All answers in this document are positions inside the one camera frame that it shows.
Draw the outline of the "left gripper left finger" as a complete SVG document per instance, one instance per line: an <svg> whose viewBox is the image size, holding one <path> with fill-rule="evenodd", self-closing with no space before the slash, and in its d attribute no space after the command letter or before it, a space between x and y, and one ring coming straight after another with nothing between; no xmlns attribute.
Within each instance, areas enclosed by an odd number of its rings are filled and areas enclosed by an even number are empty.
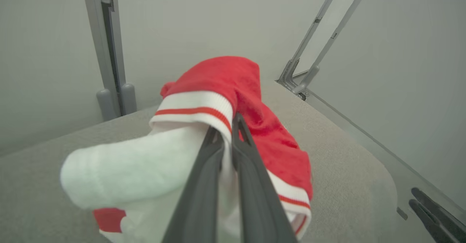
<svg viewBox="0 0 466 243"><path fill-rule="evenodd" d="M216 243L218 187L225 144L210 127L165 231L163 243Z"/></svg>

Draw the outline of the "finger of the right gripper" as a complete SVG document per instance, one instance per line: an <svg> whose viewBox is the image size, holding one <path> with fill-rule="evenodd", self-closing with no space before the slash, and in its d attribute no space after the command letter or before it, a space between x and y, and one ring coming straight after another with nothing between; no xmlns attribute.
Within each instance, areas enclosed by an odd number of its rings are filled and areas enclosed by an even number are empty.
<svg viewBox="0 0 466 243"><path fill-rule="evenodd" d="M428 211L419 201L409 200L409 206L416 213L426 230L436 243L461 243L462 241L451 233L438 218Z"/></svg>
<svg viewBox="0 0 466 243"><path fill-rule="evenodd" d="M450 232L465 232L465 225L418 188L411 189L414 199L430 211Z"/></svg>

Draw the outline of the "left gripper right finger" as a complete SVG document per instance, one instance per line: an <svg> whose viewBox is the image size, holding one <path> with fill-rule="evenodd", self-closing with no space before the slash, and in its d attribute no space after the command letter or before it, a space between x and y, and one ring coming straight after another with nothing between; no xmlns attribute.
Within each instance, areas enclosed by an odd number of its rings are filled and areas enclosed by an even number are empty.
<svg viewBox="0 0 466 243"><path fill-rule="evenodd" d="M238 176L241 241L296 243L293 228L240 113L233 119L232 157Z"/></svg>

